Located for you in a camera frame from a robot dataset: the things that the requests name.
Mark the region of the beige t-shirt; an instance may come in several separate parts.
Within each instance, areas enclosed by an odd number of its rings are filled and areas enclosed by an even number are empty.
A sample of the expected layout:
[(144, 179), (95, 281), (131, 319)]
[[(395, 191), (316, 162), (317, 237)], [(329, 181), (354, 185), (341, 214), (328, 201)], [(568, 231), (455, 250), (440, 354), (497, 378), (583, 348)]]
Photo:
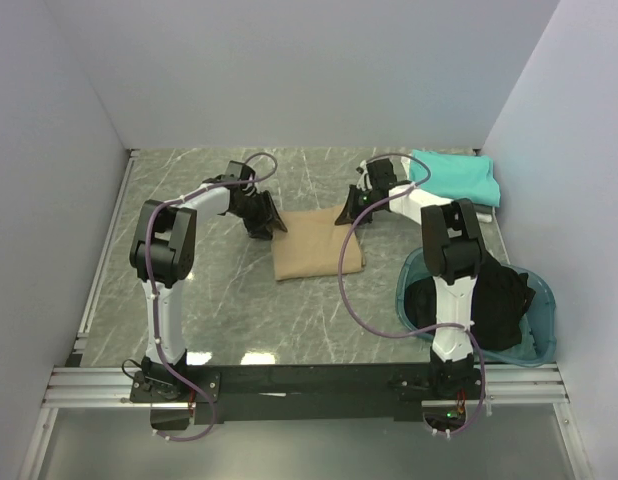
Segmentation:
[(274, 231), (271, 243), (276, 281), (336, 276), (348, 225), (338, 226), (342, 205), (309, 211), (283, 211), (286, 232)]

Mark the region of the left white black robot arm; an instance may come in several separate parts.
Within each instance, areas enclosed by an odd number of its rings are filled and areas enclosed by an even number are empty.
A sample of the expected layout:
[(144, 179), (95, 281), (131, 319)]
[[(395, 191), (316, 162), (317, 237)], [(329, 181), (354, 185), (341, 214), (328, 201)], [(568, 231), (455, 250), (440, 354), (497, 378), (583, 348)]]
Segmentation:
[(197, 226), (230, 214), (242, 220), (252, 239), (270, 241), (274, 231), (287, 230), (270, 192), (257, 188), (277, 167), (272, 154), (257, 152), (229, 162), (223, 174), (189, 193), (142, 205), (129, 262), (146, 299), (149, 339), (140, 368), (150, 386), (172, 395), (193, 386), (186, 379), (181, 302), (195, 260)]

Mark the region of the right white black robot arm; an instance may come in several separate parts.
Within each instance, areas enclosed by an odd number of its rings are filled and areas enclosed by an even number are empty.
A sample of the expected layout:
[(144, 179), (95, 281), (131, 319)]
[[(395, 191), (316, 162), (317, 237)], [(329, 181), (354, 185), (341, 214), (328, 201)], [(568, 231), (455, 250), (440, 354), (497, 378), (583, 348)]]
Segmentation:
[(418, 224), (425, 266), (434, 281), (435, 323), (411, 334), (433, 334), (430, 384), (443, 396), (453, 395), (481, 379), (474, 367), (477, 341), (471, 334), (471, 311), (473, 291), (487, 251), (473, 203), (468, 199), (446, 199), (423, 190), (431, 171), (412, 155), (402, 157), (422, 166), (425, 177), (419, 181), (400, 181), (393, 169), (392, 156), (377, 155), (361, 163), (357, 168), (359, 180), (349, 186), (345, 206), (335, 221), (338, 226), (350, 227), (337, 264), (340, 294), (350, 316), (365, 330), (383, 338), (407, 338), (407, 333), (383, 333), (364, 324), (346, 297), (343, 263), (356, 227), (369, 221), (374, 212), (385, 210)]

